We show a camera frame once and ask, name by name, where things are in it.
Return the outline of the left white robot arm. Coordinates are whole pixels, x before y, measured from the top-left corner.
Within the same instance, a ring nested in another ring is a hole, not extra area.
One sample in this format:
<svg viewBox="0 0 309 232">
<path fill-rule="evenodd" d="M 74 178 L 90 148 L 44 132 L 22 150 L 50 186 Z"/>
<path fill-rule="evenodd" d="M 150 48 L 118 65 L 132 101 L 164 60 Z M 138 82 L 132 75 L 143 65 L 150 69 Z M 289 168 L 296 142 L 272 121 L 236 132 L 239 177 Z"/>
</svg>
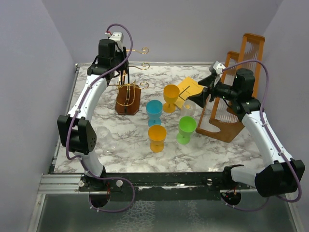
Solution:
<svg viewBox="0 0 309 232">
<path fill-rule="evenodd" d="M 101 39 L 98 55 L 88 68 L 81 95 L 67 115 L 60 115 L 57 119 L 59 136 L 66 149 L 67 159 L 80 160 L 84 174 L 91 177 L 91 187 L 97 191 L 106 187 L 107 179 L 105 167 L 94 152 L 97 135 L 91 119 L 102 93 L 114 78 L 114 73 L 122 74 L 127 71 L 128 60 L 123 38 L 110 36 L 108 39 Z"/>
</svg>

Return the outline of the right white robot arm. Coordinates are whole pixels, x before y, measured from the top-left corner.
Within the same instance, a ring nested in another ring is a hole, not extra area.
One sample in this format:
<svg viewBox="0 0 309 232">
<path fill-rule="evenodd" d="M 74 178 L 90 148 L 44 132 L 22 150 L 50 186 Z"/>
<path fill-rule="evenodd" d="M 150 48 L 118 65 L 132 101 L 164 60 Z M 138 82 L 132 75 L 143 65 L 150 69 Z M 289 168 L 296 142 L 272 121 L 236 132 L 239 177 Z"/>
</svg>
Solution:
<svg viewBox="0 0 309 232">
<path fill-rule="evenodd" d="M 251 70 L 240 68 L 236 71 L 232 85 L 222 83 L 216 71 L 199 81 L 203 90 L 188 99 L 204 107 L 206 100 L 221 98 L 231 103 L 230 108 L 249 131 L 264 162 L 264 169 L 255 171 L 243 165 L 224 168 L 222 184 L 233 189 L 239 183 L 257 189 L 262 197 L 298 192 L 295 202 L 302 196 L 300 180 L 305 171 L 301 160 L 295 160 L 282 146 L 267 122 L 262 103 L 252 96 L 255 77 Z"/>
</svg>

